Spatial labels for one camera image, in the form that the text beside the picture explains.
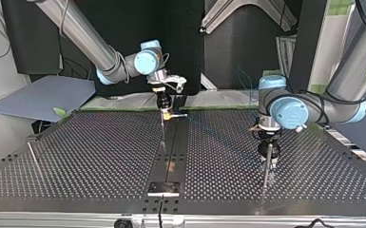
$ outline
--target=metal rod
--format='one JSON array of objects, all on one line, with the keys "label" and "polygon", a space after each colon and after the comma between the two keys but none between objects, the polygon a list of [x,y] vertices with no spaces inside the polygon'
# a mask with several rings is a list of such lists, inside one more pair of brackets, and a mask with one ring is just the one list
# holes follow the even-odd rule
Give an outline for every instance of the metal rod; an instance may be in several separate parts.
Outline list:
[{"label": "metal rod", "polygon": [[32,156],[33,161],[37,163],[38,162],[37,161],[37,157],[35,157],[34,150],[32,149],[32,146],[31,146],[31,143],[30,142],[28,142],[28,147],[29,147],[29,151],[31,153],[31,156]]},{"label": "metal rod", "polygon": [[[63,25],[64,34],[86,55],[98,69],[111,70],[117,63],[115,51],[108,46],[104,39],[82,14],[73,0],[68,0],[66,17]],[[37,1],[36,5],[61,27],[62,17],[67,0]]]},{"label": "metal rod", "polygon": [[266,154],[266,162],[265,162],[265,174],[263,177],[263,188],[264,189],[266,189],[268,187],[269,167],[271,166],[273,146],[274,145],[271,142],[268,144],[268,153]]},{"label": "metal rod", "polygon": [[366,97],[366,27],[361,25],[327,87],[331,95],[346,101]]}]

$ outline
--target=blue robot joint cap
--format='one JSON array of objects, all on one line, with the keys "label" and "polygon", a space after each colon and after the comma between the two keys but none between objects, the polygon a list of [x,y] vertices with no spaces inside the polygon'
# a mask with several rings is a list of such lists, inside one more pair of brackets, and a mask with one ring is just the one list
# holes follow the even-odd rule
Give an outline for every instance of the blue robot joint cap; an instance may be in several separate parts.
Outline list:
[{"label": "blue robot joint cap", "polygon": [[259,89],[286,87],[286,78],[281,75],[268,75],[260,78]]}]

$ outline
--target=robotic arm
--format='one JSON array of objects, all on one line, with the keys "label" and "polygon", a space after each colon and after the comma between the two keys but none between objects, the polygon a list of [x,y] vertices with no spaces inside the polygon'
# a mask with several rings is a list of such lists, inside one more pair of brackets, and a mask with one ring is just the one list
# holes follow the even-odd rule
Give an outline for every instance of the robotic arm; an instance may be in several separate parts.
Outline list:
[{"label": "robotic arm", "polygon": [[159,41],[141,44],[139,53],[124,57],[109,46],[82,14],[73,0],[32,1],[54,22],[60,30],[97,67],[97,75],[104,85],[117,84],[130,77],[146,75],[148,83],[158,96],[158,107],[164,120],[171,118],[171,98],[166,86],[173,87],[177,93],[183,91],[184,77],[168,75],[164,55]]},{"label": "robotic arm", "polygon": [[285,77],[262,77],[259,113],[253,135],[261,141],[261,158],[272,153],[273,159],[279,154],[282,128],[300,132],[306,123],[361,121],[366,114],[366,26],[358,30],[324,94],[293,94],[286,90]]}]

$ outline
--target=bracket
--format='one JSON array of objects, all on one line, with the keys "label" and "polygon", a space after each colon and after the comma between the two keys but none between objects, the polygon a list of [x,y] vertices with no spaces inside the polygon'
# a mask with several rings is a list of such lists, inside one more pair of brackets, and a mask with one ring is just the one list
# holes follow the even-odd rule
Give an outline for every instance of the bracket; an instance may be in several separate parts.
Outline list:
[{"label": "bracket", "polygon": [[283,0],[218,0],[203,18],[200,33],[210,34],[236,9],[245,5],[254,5],[261,8],[278,25],[280,24],[280,17],[283,16],[281,28],[284,31],[290,30],[298,21],[287,7],[284,14],[281,15],[285,7]]}]

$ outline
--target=perforated metal table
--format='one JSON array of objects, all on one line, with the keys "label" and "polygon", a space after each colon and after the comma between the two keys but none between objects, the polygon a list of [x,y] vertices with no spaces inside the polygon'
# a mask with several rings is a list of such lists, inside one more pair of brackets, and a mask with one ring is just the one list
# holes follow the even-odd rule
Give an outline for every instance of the perforated metal table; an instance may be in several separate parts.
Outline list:
[{"label": "perforated metal table", "polygon": [[[0,212],[366,217],[366,163],[317,125],[284,132],[267,191],[255,110],[80,112],[0,161]],[[180,195],[151,198],[151,182]]]}]

